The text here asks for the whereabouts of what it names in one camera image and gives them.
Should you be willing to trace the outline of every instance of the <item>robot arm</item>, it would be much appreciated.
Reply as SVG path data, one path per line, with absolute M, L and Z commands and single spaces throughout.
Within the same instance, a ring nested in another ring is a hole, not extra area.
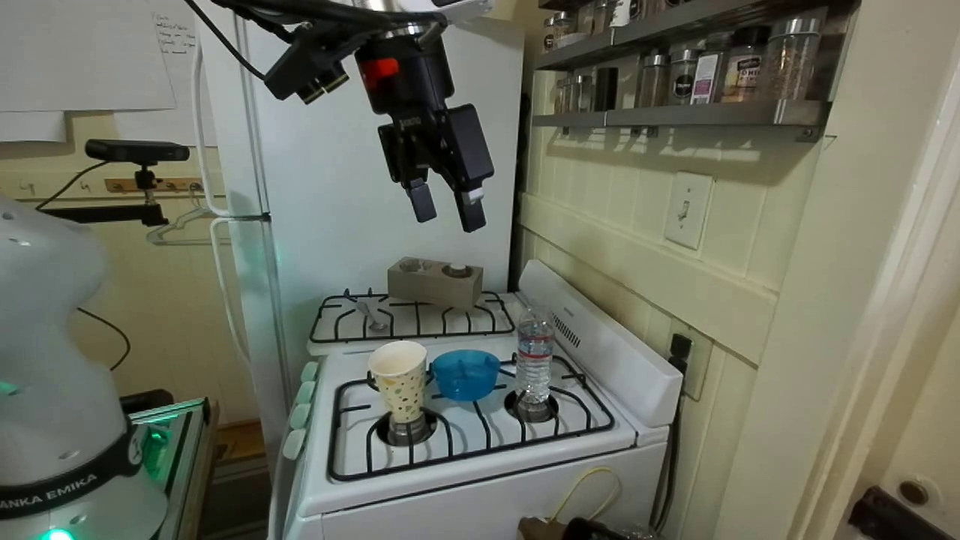
M 490 0 L 216 0 L 287 42 L 264 76 L 277 98 L 314 103 L 345 83 L 358 58 L 379 115 L 391 176 L 405 187 L 416 221 L 436 218 L 427 170 L 448 180 L 466 231 L 487 226 L 484 180 L 493 159 L 474 105 L 448 108 L 454 77 L 441 33 Z

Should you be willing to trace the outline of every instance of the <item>white paper cup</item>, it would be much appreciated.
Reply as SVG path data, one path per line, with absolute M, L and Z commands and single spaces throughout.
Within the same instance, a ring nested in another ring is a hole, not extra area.
M 391 424 L 416 424 L 427 406 L 427 348 L 386 342 L 371 351 L 368 374 L 386 402 Z

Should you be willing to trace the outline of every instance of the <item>white refrigerator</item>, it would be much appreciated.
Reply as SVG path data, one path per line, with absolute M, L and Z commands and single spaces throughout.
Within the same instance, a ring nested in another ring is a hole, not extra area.
M 285 52 L 249 21 L 218 11 L 218 29 L 259 67 Z M 386 291 L 400 257 L 437 257 L 484 266 L 484 289 L 506 289 L 516 135 L 523 93 L 523 29 L 474 21 L 445 33 L 456 93 L 479 112 L 495 176 L 484 182 L 487 228 L 466 235 L 448 182 L 431 174 L 437 218 L 421 226 L 391 180 L 379 141 L 386 117 L 371 115 L 355 60 L 350 81 L 311 105 L 277 103 L 203 29 L 203 77 L 231 203 L 227 231 L 236 282 L 236 326 L 274 448 L 285 432 L 292 388 L 307 362 L 311 316 L 328 294 Z

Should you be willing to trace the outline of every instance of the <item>white stove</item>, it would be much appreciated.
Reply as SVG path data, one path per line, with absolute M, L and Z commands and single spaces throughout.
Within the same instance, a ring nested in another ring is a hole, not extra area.
M 558 415 L 540 424 L 504 406 L 523 302 L 551 312 L 558 326 Z M 431 436 L 386 445 L 386 412 L 367 381 L 367 360 L 384 340 L 421 340 L 430 357 L 484 348 L 500 357 L 499 388 L 479 402 L 448 402 L 431 388 Z M 523 516 L 548 516 L 574 487 L 571 516 L 591 516 L 598 489 L 618 489 L 602 521 L 645 526 L 682 374 L 543 265 L 524 266 L 520 298 L 487 294 L 468 316 L 379 294 L 324 301 L 309 351 L 318 360 L 307 362 L 287 415 L 274 538 L 512 538 Z M 614 474 L 618 487 L 579 484 L 595 470 Z

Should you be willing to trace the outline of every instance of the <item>blue plastic bowl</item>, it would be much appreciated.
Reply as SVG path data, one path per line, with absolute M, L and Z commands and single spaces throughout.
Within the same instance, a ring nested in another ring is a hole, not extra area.
M 490 351 L 448 351 L 430 362 L 445 399 L 479 402 L 499 384 L 500 360 Z

